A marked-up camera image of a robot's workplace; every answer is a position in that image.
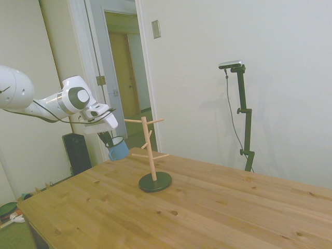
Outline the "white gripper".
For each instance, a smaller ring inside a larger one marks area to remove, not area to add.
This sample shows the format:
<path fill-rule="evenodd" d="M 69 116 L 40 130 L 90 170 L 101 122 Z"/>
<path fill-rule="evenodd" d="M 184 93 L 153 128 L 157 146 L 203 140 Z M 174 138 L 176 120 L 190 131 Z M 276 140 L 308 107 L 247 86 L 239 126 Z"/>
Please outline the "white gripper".
<path fill-rule="evenodd" d="M 118 127 L 118 122 L 113 115 L 112 110 L 107 110 L 99 116 L 95 116 L 86 120 L 84 120 L 82 117 L 79 117 L 79 123 L 84 125 L 84 132 L 86 134 L 97 133 L 105 145 L 114 145 L 113 138 L 109 131 L 115 130 Z"/>

